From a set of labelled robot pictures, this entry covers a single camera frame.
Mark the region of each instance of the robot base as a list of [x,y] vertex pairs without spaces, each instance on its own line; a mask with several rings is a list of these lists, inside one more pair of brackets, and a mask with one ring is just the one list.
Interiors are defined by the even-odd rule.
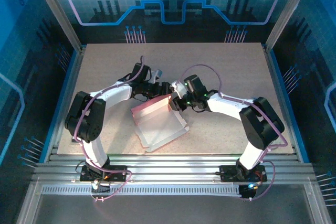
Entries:
[[[127,170],[125,165],[104,165],[104,169],[108,170]],[[79,180],[81,182],[93,182],[95,179],[105,182],[125,182],[126,181],[126,172],[125,173],[97,173],[95,170],[88,168],[87,165],[82,167]]]
[[267,175],[263,165],[257,165],[249,172],[249,175],[244,180],[238,179],[237,167],[235,165],[221,165],[216,175],[221,177],[221,182],[259,182],[260,177],[263,179],[263,182],[267,181]]

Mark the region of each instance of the glass panel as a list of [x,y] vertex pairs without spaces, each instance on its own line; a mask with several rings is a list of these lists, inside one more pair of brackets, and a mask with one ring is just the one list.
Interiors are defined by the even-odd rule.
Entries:
[[73,48],[45,0],[0,0],[0,8],[0,216],[15,223]]
[[265,42],[287,0],[59,1],[86,44],[126,43],[127,32],[146,42]]
[[336,0],[301,0],[274,52],[309,159],[335,174]]

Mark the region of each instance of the enclosure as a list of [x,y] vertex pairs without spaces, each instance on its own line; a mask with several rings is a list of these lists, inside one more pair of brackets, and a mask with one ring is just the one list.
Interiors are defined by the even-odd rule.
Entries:
[[[223,207],[225,214],[233,213],[227,220],[236,223],[334,223],[336,0],[0,4],[4,223],[151,223],[158,218],[165,223],[216,223],[222,220]],[[145,102],[139,96],[106,110],[100,134],[110,162],[126,165],[132,178],[109,203],[94,202],[91,184],[79,181],[77,168],[85,156],[65,128],[66,117],[79,91],[113,85],[141,56],[151,70],[162,71],[160,82],[172,83],[188,67],[207,64],[221,76],[224,94],[269,101],[285,125],[288,145],[265,157],[276,169],[275,174],[265,163],[265,185],[275,176],[265,197],[250,205],[214,197],[238,186],[221,182],[215,172],[221,165],[234,165],[246,148],[240,120],[185,110],[180,115],[188,130],[150,150],[136,132],[131,111]],[[208,90],[218,90],[218,78],[210,69],[198,66],[184,77],[192,74]],[[159,128],[159,120],[154,124]],[[160,127],[167,125],[163,121]],[[80,216],[72,214],[85,208],[89,210]],[[244,214],[238,217],[239,209]],[[276,214],[260,220],[256,209]]]

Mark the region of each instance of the wooden table surface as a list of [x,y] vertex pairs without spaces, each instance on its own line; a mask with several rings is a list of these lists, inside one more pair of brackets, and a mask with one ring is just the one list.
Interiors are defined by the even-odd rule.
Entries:
[[[114,84],[132,71],[141,55],[152,70],[163,71],[160,81],[170,83],[191,65],[211,65],[222,76],[223,93],[242,99],[265,97],[283,120],[260,43],[88,44],[74,94],[69,95],[73,98],[79,91],[89,93]],[[208,90],[218,89],[218,78],[210,69],[196,67],[185,77],[192,74],[197,74]],[[145,153],[131,114],[131,108],[140,103],[124,101],[106,112],[101,139],[108,154]],[[195,113],[190,108],[181,115],[190,126],[189,132],[152,154],[243,153],[248,141],[241,121],[219,113]],[[289,145],[274,153],[292,153],[287,130],[283,135]],[[79,153],[79,145],[71,142],[70,133],[64,129],[58,154]]]

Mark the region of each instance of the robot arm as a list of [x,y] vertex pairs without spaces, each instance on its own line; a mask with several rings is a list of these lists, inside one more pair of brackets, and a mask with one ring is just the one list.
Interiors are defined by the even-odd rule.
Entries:
[[[194,110],[198,107],[200,109],[198,112],[222,113],[242,122],[249,142],[237,161],[236,170],[239,180],[246,180],[250,172],[260,163],[265,149],[278,138],[270,124],[252,106],[238,102],[241,99],[224,94],[221,94],[222,97],[217,90],[207,91],[197,75],[186,78],[184,84],[175,81],[171,88],[178,95],[171,103],[174,110],[183,111],[188,106]],[[280,118],[265,98],[244,101],[258,106],[280,132],[285,130]]]
[[[136,79],[128,84],[123,84],[127,81],[127,77],[129,77],[129,79],[133,78],[139,72],[140,67],[140,63],[135,64],[132,73],[129,73],[114,84],[116,88],[110,89],[98,96],[80,124],[78,137],[82,139],[83,147],[88,155],[86,159],[86,169],[90,173],[104,177],[104,173],[96,167],[111,169],[109,158],[102,147],[99,136],[103,127],[106,110],[119,102],[134,98],[137,94],[142,94],[148,99],[151,99],[158,95],[172,93],[169,88],[169,83],[162,82],[160,85],[156,82],[162,72],[160,70],[154,72],[146,65],[144,65]],[[148,74],[150,74],[150,78],[149,80],[145,80]],[[102,90],[92,93],[81,91],[76,94],[65,120],[65,128],[69,130],[72,136],[74,136],[75,128],[84,108],[88,102],[99,93],[102,93]]]

